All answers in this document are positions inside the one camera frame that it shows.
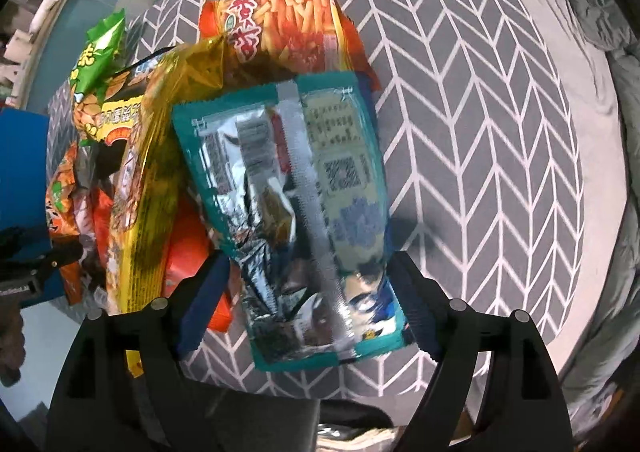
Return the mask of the person left hand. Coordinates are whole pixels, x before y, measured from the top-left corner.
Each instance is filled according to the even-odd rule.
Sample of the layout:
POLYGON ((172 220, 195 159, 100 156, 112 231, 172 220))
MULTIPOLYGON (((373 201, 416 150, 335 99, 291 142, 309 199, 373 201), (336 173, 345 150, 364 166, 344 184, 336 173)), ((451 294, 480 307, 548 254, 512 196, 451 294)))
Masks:
POLYGON ((20 306, 1 303, 1 384, 11 387, 21 378, 25 362, 24 320, 20 306))

